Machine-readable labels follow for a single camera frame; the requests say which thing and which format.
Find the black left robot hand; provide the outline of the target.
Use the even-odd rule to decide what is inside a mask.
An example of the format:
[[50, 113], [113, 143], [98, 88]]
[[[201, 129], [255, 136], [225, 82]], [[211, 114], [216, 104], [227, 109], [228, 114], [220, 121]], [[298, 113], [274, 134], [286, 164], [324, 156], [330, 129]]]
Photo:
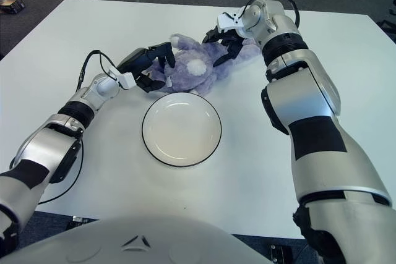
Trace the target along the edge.
[[171, 68], [175, 67], [175, 57], [170, 42], [136, 49], [120, 62], [117, 70], [122, 74], [131, 73], [136, 85], [147, 93], [159, 90], [165, 86], [165, 82], [152, 80], [147, 74], [143, 74], [143, 71], [147, 70], [156, 59], [162, 69], [165, 68], [166, 62]]

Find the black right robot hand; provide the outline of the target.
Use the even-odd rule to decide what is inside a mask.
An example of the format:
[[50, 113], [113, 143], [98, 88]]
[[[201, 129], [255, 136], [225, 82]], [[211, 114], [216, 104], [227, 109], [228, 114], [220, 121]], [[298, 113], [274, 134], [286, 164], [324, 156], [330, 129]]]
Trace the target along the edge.
[[218, 27], [215, 27], [214, 29], [209, 30], [206, 33], [202, 42], [218, 44], [219, 40], [221, 41], [220, 44], [226, 48], [226, 54], [215, 60], [213, 63], [213, 67], [222, 65], [223, 63], [231, 59], [236, 59], [243, 47], [244, 38], [240, 37], [235, 29], [231, 29], [228, 31], [221, 29], [220, 31], [218, 31]]

